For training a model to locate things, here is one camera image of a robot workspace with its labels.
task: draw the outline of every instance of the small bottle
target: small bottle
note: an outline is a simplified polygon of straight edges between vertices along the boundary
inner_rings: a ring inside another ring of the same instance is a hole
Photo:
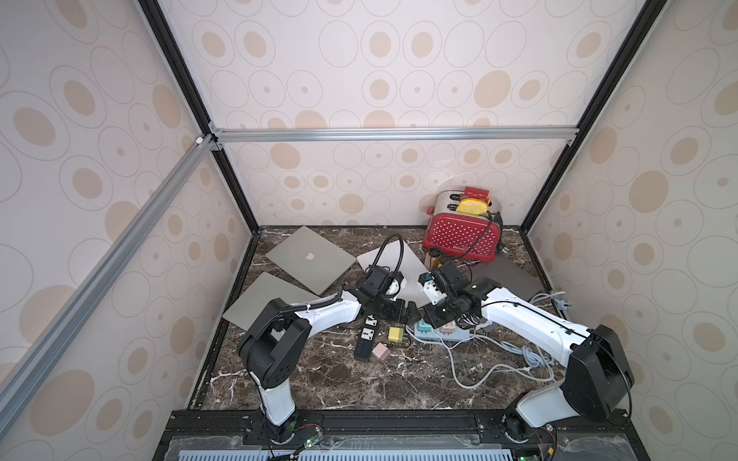
[[[429,249],[425,254],[425,268],[429,271],[434,271],[438,268],[438,264],[441,262],[441,249],[437,246]]]

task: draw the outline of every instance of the black power strip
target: black power strip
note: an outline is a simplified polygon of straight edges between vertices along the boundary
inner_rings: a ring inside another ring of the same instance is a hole
[[[376,335],[379,321],[374,316],[367,316],[364,319],[364,327],[359,333],[359,339],[356,341],[354,349],[354,358],[358,361],[369,362],[371,351],[374,348],[374,336]]]

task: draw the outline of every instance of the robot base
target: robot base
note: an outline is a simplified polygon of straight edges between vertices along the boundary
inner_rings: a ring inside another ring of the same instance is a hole
[[[520,417],[517,412],[517,404],[520,400],[525,397],[525,394],[518,395],[507,408],[505,408],[505,414],[500,420],[500,430],[505,431],[505,435],[516,443],[524,443],[530,437],[533,437],[536,432]]]
[[[294,430],[297,427],[297,410],[295,410],[284,423],[279,426],[275,426],[269,418],[264,418],[266,421],[266,433],[269,435],[269,439],[281,445],[287,443],[294,435]]]

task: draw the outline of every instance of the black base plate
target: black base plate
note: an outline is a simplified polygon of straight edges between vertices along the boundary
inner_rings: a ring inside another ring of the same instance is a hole
[[[551,444],[551,436],[543,429],[537,429],[541,437],[531,437],[525,443],[513,443],[505,436],[500,423],[504,415],[499,410],[324,410],[300,411],[297,427],[305,424],[318,424],[325,437],[345,437],[351,435],[468,435],[478,437],[480,443],[499,444],[508,448],[515,457],[539,453],[539,443]],[[566,432],[594,432],[602,434],[624,434],[639,461],[649,461],[646,450],[635,432],[631,422],[626,421],[622,410],[617,410],[610,420],[612,423],[594,423],[583,417],[572,417],[557,421],[554,434],[561,438]],[[216,435],[243,437],[246,446],[266,448],[267,430],[261,410],[253,411],[201,411],[181,410],[172,412],[153,460],[163,460],[174,437],[211,437]],[[296,449],[313,432],[307,429],[297,433],[280,449]]]

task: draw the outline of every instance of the red wire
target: red wire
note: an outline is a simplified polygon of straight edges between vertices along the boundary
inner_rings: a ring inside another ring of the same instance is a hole
[[[298,430],[298,431],[300,431],[300,430],[302,430],[302,429],[304,429],[304,428],[306,428],[306,427],[310,427],[310,426],[315,426],[315,427],[317,427],[318,429],[320,429],[320,431],[321,431],[321,432],[323,432],[323,428],[322,428],[322,427],[320,427],[320,426],[318,426],[317,424],[306,424],[306,425],[304,425],[303,427],[297,428],[297,430]]]
[[[556,438],[554,437],[554,435],[551,433],[551,431],[549,431],[545,427],[541,427],[541,429],[543,429],[544,431],[548,432],[548,434],[551,436],[551,438],[553,439],[553,450],[556,451]]]
[[[538,437],[538,441],[541,442],[540,448],[541,448],[541,461],[543,461],[543,439],[540,435],[538,435],[538,432],[536,432],[536,436]]]

